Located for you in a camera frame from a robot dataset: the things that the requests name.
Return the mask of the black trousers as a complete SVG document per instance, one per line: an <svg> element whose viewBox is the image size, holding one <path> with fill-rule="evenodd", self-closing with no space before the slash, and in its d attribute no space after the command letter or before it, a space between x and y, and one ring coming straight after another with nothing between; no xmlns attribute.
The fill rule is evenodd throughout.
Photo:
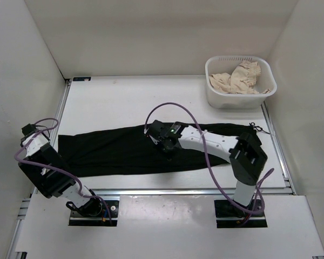
<svg viewBox="0 0 324 259"><path fill-rule="evenodd" d="M201 124L200 128L224 136L239 137L248 133L262 145L252 126ZM59 135L58 152L69 165L69 171L78 177L158 174L206 168L203 152L179 149L173 155L163 155L143 129L144 126L139 125ZM229 164L214 155L209 155L209 159L211 166Z"/></svg>

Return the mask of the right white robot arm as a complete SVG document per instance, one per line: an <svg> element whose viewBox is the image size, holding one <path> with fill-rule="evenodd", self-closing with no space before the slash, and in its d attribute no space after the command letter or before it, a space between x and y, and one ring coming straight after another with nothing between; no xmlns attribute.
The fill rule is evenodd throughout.
<svg viewBox="0 0 324 259"><path fill-rule="evenodd" d="M201 130L199 124L192 126L175 122L172 126L155 120L144 126L144 134L163 152L170 153L175 149L189 149L204 153L210 176L219 192L232 205L235 214L258 215L263 213L265 203L261 200L261 208L254 209L251 201L259 191L258 180L267 161L267 155L261 144L248 133L239 137L224 136ZM233 197L229 197L216 180L210 165L209 155L214 155L228 162L237 180Z"/></svg>

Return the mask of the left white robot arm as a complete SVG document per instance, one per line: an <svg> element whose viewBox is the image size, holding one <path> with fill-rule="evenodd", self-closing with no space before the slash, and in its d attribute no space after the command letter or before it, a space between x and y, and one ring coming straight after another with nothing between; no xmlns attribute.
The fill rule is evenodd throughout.
<svg viewBox="0 0 324 259"><path fill-rule="evenodd" d="M26 155L18 159L18 166L44 197L66 198L66 207L83 217L96 217L104 212L103 201L93 191L74 175L60 172L69 167L45 134L27 134L21 139L21 148Z"/></svg>

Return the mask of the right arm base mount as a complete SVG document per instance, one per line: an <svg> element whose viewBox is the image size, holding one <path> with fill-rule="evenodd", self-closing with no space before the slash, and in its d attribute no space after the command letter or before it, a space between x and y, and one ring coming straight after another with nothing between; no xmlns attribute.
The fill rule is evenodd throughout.
<svg viewBox="0 0 324 259"><path fill-rule="evenodd" d="M214 200L214 209L218 229L268 227L264 213L249 217L227 200Z"/></svg>

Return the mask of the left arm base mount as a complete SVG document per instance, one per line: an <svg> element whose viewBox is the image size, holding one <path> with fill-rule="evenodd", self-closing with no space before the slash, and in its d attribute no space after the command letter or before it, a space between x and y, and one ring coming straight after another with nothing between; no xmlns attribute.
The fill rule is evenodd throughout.
<svg viewBox="0 0 324 259"><path fill-rule="evenodd" d="M71 210L70 226L116 227L119 214L119 199L105 200L107 207L98 198L91 198L86 204L77 207L68 201L66 207Z"/></svg>

